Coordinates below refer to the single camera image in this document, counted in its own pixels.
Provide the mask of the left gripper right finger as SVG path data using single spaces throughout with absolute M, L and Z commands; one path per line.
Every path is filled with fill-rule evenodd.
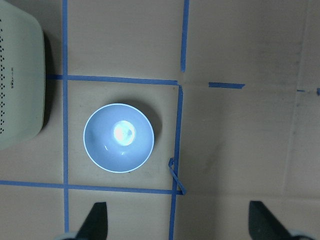
M 251 200 L 248 232 L 252 240 L 291 240 L 292 235 L 262 201 Z

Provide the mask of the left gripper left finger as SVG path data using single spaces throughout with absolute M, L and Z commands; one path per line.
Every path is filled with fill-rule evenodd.
M 106 202 L 96 202 L 91 208 L 76 240 L 106 240 L 108 236 L 108 211 Z

